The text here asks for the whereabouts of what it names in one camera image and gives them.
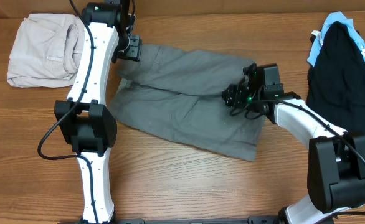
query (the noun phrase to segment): black cable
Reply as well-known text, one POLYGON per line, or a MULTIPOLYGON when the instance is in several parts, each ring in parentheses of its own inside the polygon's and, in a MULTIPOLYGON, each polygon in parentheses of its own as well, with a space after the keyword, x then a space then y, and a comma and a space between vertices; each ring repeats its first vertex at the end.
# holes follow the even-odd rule
POLYGON ((76 110, 76 107, 78 106, 78 104, 81 102, 84 93, 87 91, 86 87, 87 87, 87 83, 88 83, 88 78, 90 78, 90 73, 91 73, 91 67, 93 65, 93 59, 94 59, 94 39, 93 39, 93 35, 90 31, 90 28, 88 28, 88 25, 86 24, 86 22, 83 20, 82 15, 79 13, 78 9, 76 8, 75 4, 73 3, 73 0, 69 0, 70 5, 73 7, 74 11, 76 12, 76 14, 78 15, 78 17, 80 18, 80 20, 83 22, 85 28, 87 29, 88 35, 90 36, 90 43, 91 43, 91 54, 90 54, 90 61, 88 63, 88 69, 87 69, 87 74, 84 80, 84 84, 83 84, 83 88, 82 88, 82 92, 80 93, 80 96, 78 97, 78 99, 76 100, 76 102, 74 103, 74 105, 68 110, 68 112, 66 112, 63 117, 61 117, 48 131, 47 133, 43 136, 43 138, 40 140, 40 143, 37 147, 37 152, 39 153, 39 155, 41 156, 41 158, 43 159, 48 159, 48 160, 59 160, 59 159, 69 159, 69 158, 79 158, 79 159, 83 159, 86 163, 87 163, 87 167, 88 167, 88 171, 90 173, 90 195, 91 195, 91 206, 93 207, 93 212, 94 212, 94 217, 95 217, 95 223, 99 223, 98 222, 98 216, 97 216, 97 210, 95 209, 95 201, 94 201, 94 190, 93 190, 93 172, 92 172, 92 168, 91 168, 91 162, 84 156, 81 155, 67 155, 67 156, 46 156, 42 153, 42 146, 45 142, 45 140, 50 136, 50 134, 59 126, 60 123, 62 123, 66 117, 68 117, 72 112, 74 112, 76 110))
MULTIPOLYGON (((338 134, 335 130, 333 130, 330 126, 328 126, 326 123, 324 123, 319 117, 317 117, 314 113, 311 111, 308 111, 307 109, 294 105, 293 103, 289 103, 286 101, 280 101, 280 100, 258 100, 254 101, 252 103, 281 103, 284 105, 288 105, 294 108, 297 108, 299 110, 304 111, 306 114, 310 115, 315 121, 317 121, 320 125, 322 125, 326 130, 328 130, 330 133, 334 134, 344 145, 348 147, 348 149, 362 162, 362 164, 365 166, 365 159, 358 153, 358 151, 350 145, 349 142, 347 142, 344 137, 342 137, 340 134, 338 134)), ((317 223, 321 223, 323 221, 326 221, 332 217, 337 217, 338 215, 365 215, 365 211, 343 211, 343 212, 334 212, 328 215, 327 217, 323 218, 317 223)))
POLYGON ((246 113, 245 113, 245 118, 248 119, 248 120, 256 120, 257 118, 263 116, 264 114, 258 114, 257 116, 254 116, 253 118, 248 118, 247 115, 249 114, 250 110, 248 110, 246 113))
MULTIPOLYGON (((261 87, 260 87, 257 91, 255 91, 255 93, 253 94, 253 96, 251 96, 251 97, 252 97, 252 100, 255 98, 256 94, 257 94, 257 99, 258 99, 258 100, 260 99, 260 93, 261 93, 261 91, 262 91, 262 88, 264 88, 264 85, 262 85, 262 86, 261 86, 261 87)), ((234 111, 235 111, 237 108, 233 108, 233 109, 231 110, 231 112, 230 112, 230 116, 237 116, 237 115, 240 115, 242 112, 244 112, 244 110, 246 110, 246 108, 247 108, 250 104, 251 104, 251 102, 248 102, 244 108, 242 108, 240 111, 238 111, 238 112, 236 112, 236 113, 234 113, 234 111)), ((261 117, 261 116, 262 116, 262 115, 260 115, 260 116, 256 116, 256 117, 254 117, 254 118, 248 118, 248 117, 247 117, 247 114, 248 114, 248 112, 246 112, 246 114, 245 114, 245 118, 246 118, 246 119, 248 119, 248 120, 254 120, 254 119, 257 119, 257 118, 259 118, 259 117, 261 117)))
POLYGON ((265 85, 262 85, 257 91, 258 91, 258 95, 257 95, 257 100, 260 100, 260 97, 262 95, 262 91, 264 89, 265 85))
POLYGON ((135 1, 131 0, 131 3, 133 3, 133 12, 131 13, 131 15, 135 16, 135 1))

